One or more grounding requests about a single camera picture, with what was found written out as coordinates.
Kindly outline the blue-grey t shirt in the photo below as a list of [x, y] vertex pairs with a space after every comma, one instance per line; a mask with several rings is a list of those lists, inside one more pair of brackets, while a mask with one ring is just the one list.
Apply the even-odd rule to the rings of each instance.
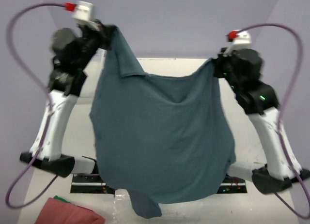
[[160, 204], [215, 194], [235, 161], [212, 61], [183, 77], [149, 74], [119, 29], [90, 119], [101, 178], [145, 219], [160, 217]]

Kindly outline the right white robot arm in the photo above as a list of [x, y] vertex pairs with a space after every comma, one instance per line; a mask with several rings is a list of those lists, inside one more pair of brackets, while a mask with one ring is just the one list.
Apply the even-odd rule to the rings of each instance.
[[259, 53], [247, 48], [229, 53], [222, 48], [212, 62], [214, 76], [226, 79], [253, 124], [267, 160], [266, 164], [235, 162], [227, 175], [253, 182], [262, 194], [279, 193], [309, 179], [310, 171], [294, 157], [284, 128], [277, 129], [279, 102], [273, 87], [260, 80], [264, 61]]

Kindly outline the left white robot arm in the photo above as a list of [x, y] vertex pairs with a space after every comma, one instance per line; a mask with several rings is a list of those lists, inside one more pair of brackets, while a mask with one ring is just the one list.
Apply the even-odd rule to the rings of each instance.
[[29, 151], [19, 160], [30, 166], [65, 178], [70, 174], [97, 175], [96, 160], [62, 153], [62, 141], [69, 117], [76, 105], [87, 75], [84, 72], [98, 49], [110, 50], [115, 25], [95, 21], [95, 28], [79, 25], [76, 36], [70, 28], [57, 30], [51, 49], [53, 70], [47, 86], [47, 105], [37, 135]]

